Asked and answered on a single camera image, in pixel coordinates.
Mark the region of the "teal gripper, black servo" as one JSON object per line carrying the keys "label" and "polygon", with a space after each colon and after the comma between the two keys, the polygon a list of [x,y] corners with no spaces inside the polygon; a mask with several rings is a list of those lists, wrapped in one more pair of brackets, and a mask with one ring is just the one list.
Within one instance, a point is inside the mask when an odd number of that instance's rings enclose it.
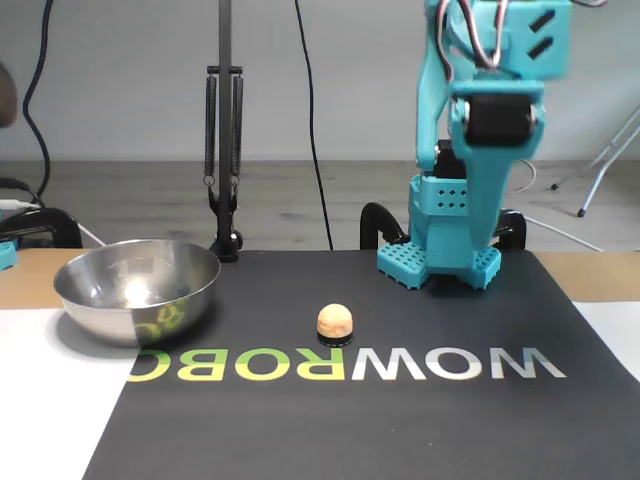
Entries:
{"label": "teal gripper, black servo", "polygon": [[448,128],[465,163],[472,248],[489,243],[497,225],[512,163],[533,157],[544,131],[540,81],[454,81]]}

